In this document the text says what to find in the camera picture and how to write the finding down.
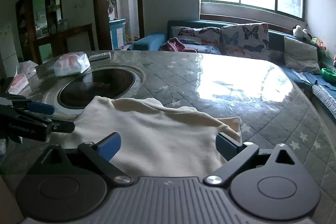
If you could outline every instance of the stuffed toy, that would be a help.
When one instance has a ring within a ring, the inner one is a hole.
[[[302,31],[304,32],[303,39],[305,39],[305,41],[311,42],[313,37],[308,33],[307,29],[303,29]]]
[[[312,36],[308,33],[307,29],[302,30],[300,25],[296,25],[296,27],[293,28],[293,35],[304,42],[311,42],[312,40]]]

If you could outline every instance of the gray pillow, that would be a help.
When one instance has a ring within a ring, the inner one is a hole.
[[[321,74],[316,47],[290,37],[283,39],[285,42],[283,59],[287,68]]]

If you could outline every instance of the butterfly pillow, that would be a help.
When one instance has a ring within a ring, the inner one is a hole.
[[[270,61],[268,24],[239,24],[222,27],[226,55]]]
[[[173,37],[177,37],[183,44],[205,45],[219,47],[221,29],[217,27],[190,28],[171,27]]]

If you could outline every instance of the pink cloth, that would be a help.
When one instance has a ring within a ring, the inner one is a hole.
[[[197,52],[195,49],[186,48],[176,37],[170,38],[166,44],[162,45],[161,50],[166,52]]]

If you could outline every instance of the metal screw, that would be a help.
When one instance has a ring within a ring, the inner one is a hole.
[[[132,179],[128,176],[116,176],[113,180],[115,183],[120,185],[127,185],[132,181]]]
[[[219,185],[223,182],[220,176],[208,176],[204,180],[209,185]]]

